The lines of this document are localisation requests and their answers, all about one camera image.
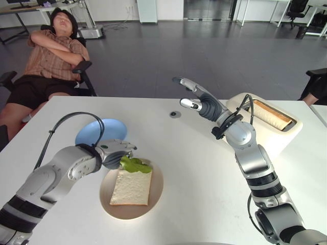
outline glass door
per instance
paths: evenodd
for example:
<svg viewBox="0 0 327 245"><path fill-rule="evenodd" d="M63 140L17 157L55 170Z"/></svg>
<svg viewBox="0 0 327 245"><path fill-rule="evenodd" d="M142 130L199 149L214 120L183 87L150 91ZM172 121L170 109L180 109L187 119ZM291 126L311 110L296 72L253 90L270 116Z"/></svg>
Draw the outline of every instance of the glass door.
<svg viewBox="0 0 327 245"><path fill-rule="evenodd" d="M237 0L184 0L184 18L231 20Z"/></svg>

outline desk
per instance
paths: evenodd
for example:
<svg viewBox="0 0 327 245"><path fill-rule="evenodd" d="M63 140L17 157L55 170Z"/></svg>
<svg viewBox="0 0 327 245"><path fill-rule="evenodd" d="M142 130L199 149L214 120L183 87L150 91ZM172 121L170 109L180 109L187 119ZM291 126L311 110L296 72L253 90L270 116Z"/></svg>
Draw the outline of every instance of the desk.
<svg viewBox="0 0 327 245"><path fill-rule="evenodd" d="M318 9L321 9L321 10L325 10L327 11L327 7L324 7L324 6L314 6L314 10L312 12L312 15L311 15L311 18L309 20L309 22L307 23L307 27L310 25L313 17L315 16L316 12ZM327 38L327 23L325 24L325 26L322 28L321 32L320 33L315 33L315 32L306 32L306 35L314 35L314 36L325 36Z"/></svg>
<svg viewBox="0 0 327 245"><path fill-rule="evenodd" d="M2 42L2 44L5 44L7 41L15 38L15 37L18 37L19 35L23 34L23 33L27 33L29 34L29 31L27 30L26 26L24 25L23 21L21 20L21 18L19 17L19 13L25 13L25 12L33 12L33 11L36 11L38 8L40 8L40 6L33 6L33 7L30 7L28 9L11 9L13 7L18 7L20 5L8 5L8 6L5 6L3 8L0 8L0 15L4 15L4 14L15 14L17 19L19 20L21 26L24 28L23 31L3 40L0 38L0 42Z"/></svg>
<svg viewBox="0 0 327 245"><path fill-rule="evenodd" d="M285 9L284 9L284 11L283 11L283 14L282 14L282 16L281 16L279 22L277 23L277 27L279 27L279 26L281 25L281 21L283 20L283 17L285 16L285 13L286 13L286 11L287 11L287 8L288 8L288 6L289 6L291 0L266 0L266 1L276 1L276 5L275 5L275 8L274 8L274 11L272 12L271 17L270 17L270 21L269 21L270 23L274 23L274 22L272 21L272 19L273 19L274 15L275 15L275 11L276 11L276 9L277 9L278 3L279 3L279 2L287 2L286 7L285 7ZM242 25L241 25L241 26L244 25L245 16L246 16L246 12L247 12L247 9L248 9L248 6L249 6L249 3L250 3L250 0L247 0L247 1L246 1L245 11L244 11L244 14L243 14L243 19L242 19ZM236 21L239 21L238 18L239 18L239 13L240 13L241 4L242 4L242 0L241 0L241 2L240 2L240 7L239 7L239 10L238 10L238 12L237 12Z"/></svg>
<svg viewBox="0 0 327 245"><path fill-rule="evenodd" d="M310 108L321 120L321 122L327 127L327 106L311 105Z"/></svg>
<svg viewBox="0 0 327 245"><path fill-rule="evenodd" d="M304 102L273 103L303 122L303 129L274 161L275 171L306 228L326 234L327 142L321 138L326 128ZM181 118L169 117L175 110L181 112ZM99 199L100 184L108 173L103 167L80 180L46 214L34 229L31 244L270 244L248 218L246 201L250 190L232 148L223 140L215 140L211 134L214 122L182 108L176 99L52 98L0 153L1 207L32 171L48 131L59 118L74 111L123 121L128 129L126 140L138 147L135 157L155 161L161 168L162 196L140 218L113 218L103 210ZM43 162L49 162L60 149L74 145L77 133L93 120L76 116L63 123L52 137Z"/></svg>
<svg viewBox="0 0 327 245"><path fill-rule="evenodd" d="M60 8L62 10L67 10L71 11L72 8L78 6L78 3L73 3L73 4L63 4L63 3L55 3L51 4L51 7L46 8L46 7L41 7L38 8L37 10L40 11L45 23L47 25L50 25L50 13L55 10L55 8Z"/></svg>

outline person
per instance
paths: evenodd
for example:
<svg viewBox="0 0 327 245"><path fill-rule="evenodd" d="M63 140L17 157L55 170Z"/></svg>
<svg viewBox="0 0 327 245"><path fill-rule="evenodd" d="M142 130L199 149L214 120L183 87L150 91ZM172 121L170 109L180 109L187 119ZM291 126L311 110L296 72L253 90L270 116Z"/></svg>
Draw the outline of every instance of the person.
<svg viewBox="0 0 327 245"><path fill-rule="evenodd" d="M304 101L308 106L327 105L327 75L321 76L312 84L308 83L299 100Z"/></svg>
<svg viewBox="0 0 327 245"><path fill-rule="evenodd" d="M86 48L76 39L78 25L66 10L56 8L50 17L53 31L33 32L28 46L34 47L24 75L15 81L4 109L0 126L8 127L11 140L22 120L34 116L53 96L77 95L74 87L80 80L72 69L82 60L89 60Z"/></svg>

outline man's arm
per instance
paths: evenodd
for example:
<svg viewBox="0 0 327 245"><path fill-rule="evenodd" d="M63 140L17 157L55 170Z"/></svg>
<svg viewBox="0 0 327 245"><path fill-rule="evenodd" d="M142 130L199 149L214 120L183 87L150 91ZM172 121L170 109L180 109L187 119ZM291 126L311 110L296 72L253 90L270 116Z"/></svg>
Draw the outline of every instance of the man's arm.
<svg viewBox="0 0 327 245"><path fill-rule="evenodd" d="M51 51L54 55L58 56L63 61L73 66L78 65L82 60L84 60L80 54L74 54L71 52L66 52L55 48L48 48L48 50Z"/></svg>
<svg viewBox="0 0 327 245"><path fill-rule="evenodd" d="M40 31L34 31L31 34L31 40L42 47L52 48L60 51L70 52L68 48L60 43L56 42L55 40L47 37L46 35L42 34Z"/></svg>

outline lettuce leaf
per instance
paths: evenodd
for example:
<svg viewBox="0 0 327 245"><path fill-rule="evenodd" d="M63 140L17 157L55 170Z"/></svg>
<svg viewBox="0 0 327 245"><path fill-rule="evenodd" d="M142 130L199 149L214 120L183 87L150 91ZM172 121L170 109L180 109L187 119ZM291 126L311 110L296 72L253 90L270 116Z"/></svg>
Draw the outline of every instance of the lettuce leaf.
<svg viewBox="0 0 327 245"><path fill-rule="evenodd" d="M120 164L124 170L133 173L140 171L142 173L149 173L152 171L152 168L148 165L142 164L142 161L138 158L131 158L129 159L126 156L123 156L120 160Z"/></svg>

